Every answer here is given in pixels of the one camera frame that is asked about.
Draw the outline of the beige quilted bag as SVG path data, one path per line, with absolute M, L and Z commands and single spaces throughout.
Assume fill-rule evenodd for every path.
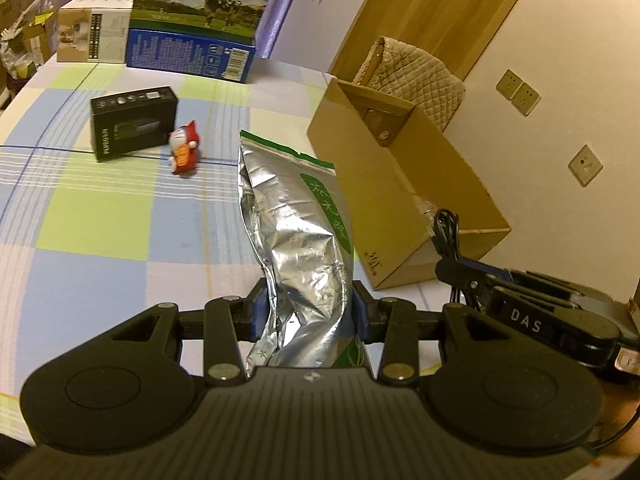
M 411 44 L 378 37 L 352 80 L 354 84 L 420 107 L 444 131 L 463 101 L 463 82 L 445 63 Z

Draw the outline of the brown cardboard box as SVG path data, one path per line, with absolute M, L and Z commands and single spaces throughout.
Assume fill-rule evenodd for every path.
M 333 79 L 307 136 L 335 169 L 354 246 L 376 290 L 434 278 L 441 209 L 458 215 L 460 252 L 473 260 L 511 231 L 472 167 L 408 101 Z

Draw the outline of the silver foil tea pouch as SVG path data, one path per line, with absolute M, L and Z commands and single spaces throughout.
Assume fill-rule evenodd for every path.
M 268 300 L 247 370 L 367 366 L 352 314 L 352 222 L 333 165 L 241 131 L 238 181 Z

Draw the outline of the wooden door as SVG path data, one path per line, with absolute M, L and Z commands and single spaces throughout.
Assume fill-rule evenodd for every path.
M 412 44 L 466 78 L 518 0 L 364 0 L 329 73 L 352 80 L 385 36 Z

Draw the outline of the blue milk carton box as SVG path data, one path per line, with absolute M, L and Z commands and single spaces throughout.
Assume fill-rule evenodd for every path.
M 129 67 L 245 82 L 269 0 L 134 0 Z

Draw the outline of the wall power socket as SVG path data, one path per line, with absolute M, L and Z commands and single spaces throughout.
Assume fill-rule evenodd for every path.
M 603 169 L 603 164 L 588 144 L 585 144 L 567 165 L 568 170 L 585 188 Z

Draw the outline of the red Doraemon figurine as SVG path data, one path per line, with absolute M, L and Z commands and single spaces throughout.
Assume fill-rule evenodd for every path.
M 170 164 L 173 174 L 190 174 L 198 166 L 200 160 L 200 136 L 196 121 L 174 130 L 168 136 L 170 147 Z

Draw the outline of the black product box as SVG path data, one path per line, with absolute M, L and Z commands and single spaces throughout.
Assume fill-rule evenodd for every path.
M 91 146 L 98 162 L 156 148 L 175 130 L 178 99 L 170 87 L 134 90 L 90 101 Z

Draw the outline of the cardboard box with tissues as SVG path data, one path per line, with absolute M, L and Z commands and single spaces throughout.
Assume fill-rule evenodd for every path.
M 1 0 L 1 109 L 5 110 L 52 55 L 58 9 L 48 0 Z

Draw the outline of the white small carton box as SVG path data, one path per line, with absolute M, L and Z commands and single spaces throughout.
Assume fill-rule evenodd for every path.
M 58 9 L 59 63 L 124 64 L 134 0 L 70 0 Z

